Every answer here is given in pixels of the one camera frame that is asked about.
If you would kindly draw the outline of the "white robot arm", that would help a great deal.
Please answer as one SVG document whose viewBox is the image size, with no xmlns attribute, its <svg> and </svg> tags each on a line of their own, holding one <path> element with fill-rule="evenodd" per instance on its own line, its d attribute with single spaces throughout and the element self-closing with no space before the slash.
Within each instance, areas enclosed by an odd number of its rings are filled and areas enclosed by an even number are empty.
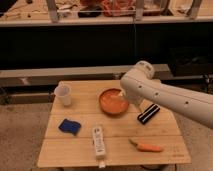
<svg viewBox="0 0 213 171">
<path fill-rule="evenodd" d="M 149 62 L 137 62 L 120 80 L 124 97 L 136 106 L 147 99 L 213 129 L 213 95 L 156 82 L 154 73 Z"/>
</svg>

